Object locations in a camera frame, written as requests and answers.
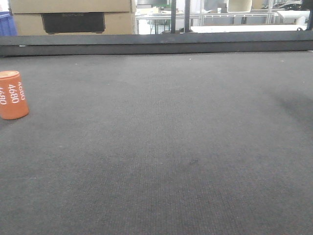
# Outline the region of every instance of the orange cylinder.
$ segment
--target orange cylinder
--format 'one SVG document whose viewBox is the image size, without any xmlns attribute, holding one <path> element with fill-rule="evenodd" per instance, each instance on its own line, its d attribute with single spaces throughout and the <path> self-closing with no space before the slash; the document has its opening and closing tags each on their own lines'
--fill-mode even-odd
<svg viewBox="0 0 313 235">
<path fill-rule="evenodd" d="M 20 73 L 0 71 L 0 116 L 17 119 L 29 113 Z"/>
</svg>

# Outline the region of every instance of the cardboard box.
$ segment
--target cardboard box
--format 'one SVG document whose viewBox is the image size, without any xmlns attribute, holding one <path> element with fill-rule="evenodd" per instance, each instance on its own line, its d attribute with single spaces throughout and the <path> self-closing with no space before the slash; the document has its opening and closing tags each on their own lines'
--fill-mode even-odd
<svg viewBox="0 0 313 235">
<path fill-rule="evenodd" d="M 250 12 L 252 0 L 227 0 L 228 12 Z"/>
<path fill-rule="evenodd" d="M 252 9 L 261 9 L 263 7 L 264 0 L 252 0 Z"/>
<path fill-rule="evenodd" d="M 19 36 L 49 35 L 44 29 L 41 14 L 14 14 L 13 15 Z M 103 33 L 78 32 L 56 33 L 55 35 L 112 35 L 112 34 L 135 34 L 134 13 L 105 12 L 105 31 Z"/>
<path fill-rule="evenodd" d="M 9 0 L 13 13 L 136 12 L 135 0 Z"/>
</svg>

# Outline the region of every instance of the metal frame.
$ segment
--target metal frame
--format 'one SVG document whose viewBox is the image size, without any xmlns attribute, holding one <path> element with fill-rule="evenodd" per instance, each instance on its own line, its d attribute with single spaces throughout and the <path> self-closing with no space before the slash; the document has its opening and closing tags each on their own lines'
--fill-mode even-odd
<svg viewBox="0 0 313 235">
<path fill-rule="evenodd" d="M 1 56 L 313 50 L 313 31 L 3 36 Z"/>
</svg>

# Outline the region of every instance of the white object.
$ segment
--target white object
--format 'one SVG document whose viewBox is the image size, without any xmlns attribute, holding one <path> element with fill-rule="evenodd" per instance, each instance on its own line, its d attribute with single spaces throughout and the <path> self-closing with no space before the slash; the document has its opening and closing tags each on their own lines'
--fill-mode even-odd
<svg viewBox="0 0 313 235">
<path fill-rule="evenodd" d="M 227 0 L 227 12 L 250 12 L 252 0 Z"/>
<path fill-rule="evenodd" d="M 299 25 L 305 25 L 305 20 L 306 20 L 305 16 L 301 16 L 300 18 L 297 19 L 295 23 Z"/>
<path fill-rule="evenodd" d="M 192 26 L 195 33 L 223 33 L 223 32 L 264 32 L 264 31 L 296 31 L 298 28 L 306 30 L 305 25 L 222 25 L 222 26 Z"/>
<path fill-rule="evenodd" d="M 2 11 L 9 11 L 9 6 L 8 6 L 7 0 L 0 0 L 0 6 L 1 6 L 0 8 L 2 8 Z"/>
<path fill-rule="evenodd" d="M 302 16 L 308 19 L 310 11 L 277 11 L 277 14 L 283 19 L 283 21 L 287 19 L 296 20 Z"/>
</svg>

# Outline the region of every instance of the table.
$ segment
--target table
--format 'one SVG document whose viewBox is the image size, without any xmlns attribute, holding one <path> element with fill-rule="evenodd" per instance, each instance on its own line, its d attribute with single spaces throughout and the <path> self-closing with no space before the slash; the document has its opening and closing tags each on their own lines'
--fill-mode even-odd
<svg viewBox="0 0 313 235">
<path fill-rule="evenodd" d="M 0 234 L 310 234 L 312 58 L 0 58 Z"/>
</svg>

